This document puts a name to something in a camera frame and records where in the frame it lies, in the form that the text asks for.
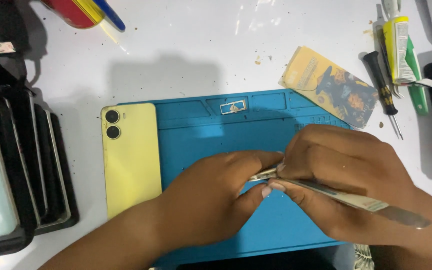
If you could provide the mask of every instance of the yellow smartphone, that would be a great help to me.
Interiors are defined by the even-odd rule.
[[[152,103],[101,110],[107,217],[161,194],[158,126]]]

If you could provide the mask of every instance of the glue tube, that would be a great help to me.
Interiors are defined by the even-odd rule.
[[[387,21],[382,27],[391,76],[395,85],[416,81],[416,77],[405,59],[408,46],[408,26],[408,17],[400,16]]]

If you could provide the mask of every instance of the black screwdriver handle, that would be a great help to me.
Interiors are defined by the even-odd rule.
[[[376,83],[376,88],[378,89],[379,97],[381,98],[386,114],[397,114],[398,110],[393,104],[393,95],[391,95],[391,92],[389,92],[389,89],[386,86],[385,78],[383,77],[383,73],[381,72],[381,68],[379,67],[378,52],[374,51],[366,54],[365,56],[363,56],[363,60],[368,64],[369,69],[371,70],[374,82]]]

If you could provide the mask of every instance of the blue silicone repair mat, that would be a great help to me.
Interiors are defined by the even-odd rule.
[[[220,105],[233,101],[244,101],[247,109],[222,115]],[[291,89],[147,102],[156,106],[163,190],[203,157],[237,150],[284,151],[294,134],[311,123],[349,128]],[[247,183],[244,191],[255,184]],[[174,266],[338,244],[341,242],[324,235],[297,204],[275,190],[235,237],[171,252],[154,265]]]

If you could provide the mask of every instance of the metal tool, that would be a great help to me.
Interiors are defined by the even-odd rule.
[[[393,120],[393,124],[396,126],[397,132],[399,133],[399,136],[401,136],[401,140],[403,140],[403,134],[401,133],[398,121],[395,117],[395,115],[398,113],[398,110],[394,106],[393,95],[391,95],[391,92],[386,86],[383,73],[381,72],[381,68],[379,68],[378,52],[373,51],[366,54],[363,56],[363,60],[368,64],[372,76],[374,77],[374,82],[376,84],[375,87],[378,89],[379,97],[381,98],[381,103],[384,107],[384,110],[386,111],[386,114],[389,115],[389,117]]]
[[[335,190],[315,181],[290,180],[281,178],[278,176],[276,168],[263,170],[260,173],[251,176],[248,181],[252,182],[267,180],[269,178],[275,178],[298,185],[300,187],[308,188],[312,191],[325,194],[336,201],[344,203],[345,205],[369,211],[373,214],[380,215],[400,224],[413,226],[417,229],[423,229],[432,223],[431,220],[423,217],[420,214],[401,209],[397,206],[391,206],[380,200]]]
[[[382,25],[376,26],[376,34],[378,36],[379,46],[381,47],[381,53],[382,53],[382,58],[384,60],[384,67],[386,70],[386,75],[389,79],[389,83],[388,83],[389,90],[391,90],[393,95],[395,95],[398,99],[400,99],[402,97],[404,98],[404,95],[399,93],[398,86],[394,85],[394,83],[393,83],[393,75],[391,75],[391,68],[389,67],[388,52],[386,51],[386,43],[385,43],[385,33],[383,32],[383,26]]]

